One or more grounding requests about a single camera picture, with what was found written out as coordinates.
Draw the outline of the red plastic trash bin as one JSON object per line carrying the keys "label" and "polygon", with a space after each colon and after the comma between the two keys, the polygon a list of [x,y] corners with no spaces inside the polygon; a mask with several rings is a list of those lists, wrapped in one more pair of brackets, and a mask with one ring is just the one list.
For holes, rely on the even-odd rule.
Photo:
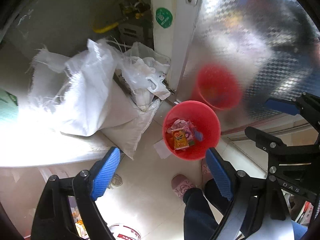
{"label": "red plastic trash bin", "polygon": [[[196,130],[203,135],[202,141],[195,141],[195,144],[182,150],[174,149],[172,135],[167,130],[176,120],[190,121]],[[187,160],[201,160],[206,155],[206,150],[216,147],[220,140],[221,127],[215,112],[204,103],[198,101],[185,101],[177,104],[168,111],[163,121],[163,140],[168,150],[176,157]]]}

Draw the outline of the pink slipper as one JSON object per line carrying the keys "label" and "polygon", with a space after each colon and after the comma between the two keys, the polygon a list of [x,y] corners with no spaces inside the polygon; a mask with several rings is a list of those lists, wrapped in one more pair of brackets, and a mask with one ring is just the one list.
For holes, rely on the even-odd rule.
{"label": "pink slipper", "polygon": [[171,188],[176,196],[182,199],[189,189],[196,188],[196,186],[185,175],[177,174],[171,180]]}

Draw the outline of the orange snack wrapper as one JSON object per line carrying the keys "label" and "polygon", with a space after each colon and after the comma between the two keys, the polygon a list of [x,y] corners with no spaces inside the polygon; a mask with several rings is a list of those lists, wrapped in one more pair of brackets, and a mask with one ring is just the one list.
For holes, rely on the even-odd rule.
{"label": "orange snack wrapper", "polygon": [[189,147],[189,142],[183,128],[173,129],[171,134],[174,142],[174,150],[183,150]]}

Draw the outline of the white red printed bucket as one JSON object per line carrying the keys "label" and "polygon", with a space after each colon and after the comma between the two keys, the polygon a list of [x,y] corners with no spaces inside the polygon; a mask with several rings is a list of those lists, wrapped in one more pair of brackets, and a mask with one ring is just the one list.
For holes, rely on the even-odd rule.
{"label": "white red printed bucket", "polygon": [[115,240],[141,240],[139,232],[132,227],[124,224],[113,224],[109,227]]}

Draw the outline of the white paper scrap on floor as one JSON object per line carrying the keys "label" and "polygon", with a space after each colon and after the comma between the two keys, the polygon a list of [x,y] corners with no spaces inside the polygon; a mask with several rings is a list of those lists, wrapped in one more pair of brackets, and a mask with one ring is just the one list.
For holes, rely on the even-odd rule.
{"label": "white paper scrap on floor", "polygon": [[163,139],[156,142],[153,147],[161,159],[166,159],[172,154]]}

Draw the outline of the stainless steel cabinet door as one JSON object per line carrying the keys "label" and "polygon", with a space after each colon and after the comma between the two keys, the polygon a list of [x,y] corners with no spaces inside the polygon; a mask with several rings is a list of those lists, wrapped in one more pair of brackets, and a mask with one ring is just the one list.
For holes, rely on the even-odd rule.
{"label": "stainless steel cabinet door", "polygon": [[199,0],[177,101],[195,99],[196,76],[207,64],[230,71],[241,92],[236,106],[217,113],[223,133],[303,125],[265,101],[319,94],[319,0]]}

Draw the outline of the large white woven sack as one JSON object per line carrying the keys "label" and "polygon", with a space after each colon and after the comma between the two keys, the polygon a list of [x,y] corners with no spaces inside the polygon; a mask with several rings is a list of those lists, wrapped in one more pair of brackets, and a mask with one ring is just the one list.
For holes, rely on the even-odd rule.
{"label": "large white woven sack", "polygon": [[88,40],[73,57],[41,49],[32,59],[29,101],[45,111],[63,134],[89,137],[97,131],[133,158],[160,101],[140,109],[113,76],[130,59],[105,39]]}

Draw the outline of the yellow gas pipe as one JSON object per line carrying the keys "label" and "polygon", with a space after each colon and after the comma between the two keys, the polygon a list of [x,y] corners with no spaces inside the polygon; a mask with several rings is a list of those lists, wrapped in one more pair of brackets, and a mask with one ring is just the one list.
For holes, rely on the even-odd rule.
{"label": "yellow gas pipe", "polygon": [[144,17],[150,5],[144,0],[114,0],[96,15],[92,30],[96,34],[107,33],[132,19]]}

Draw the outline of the green round sticker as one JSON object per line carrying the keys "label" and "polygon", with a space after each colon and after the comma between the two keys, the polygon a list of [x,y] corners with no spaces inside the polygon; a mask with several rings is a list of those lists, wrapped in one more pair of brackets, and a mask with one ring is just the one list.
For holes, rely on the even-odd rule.
{"label": "green round sticker", "polygon": [[172,13],[167,8],[157,8],[156,21],[164,29],[169,28],[173,22]]}

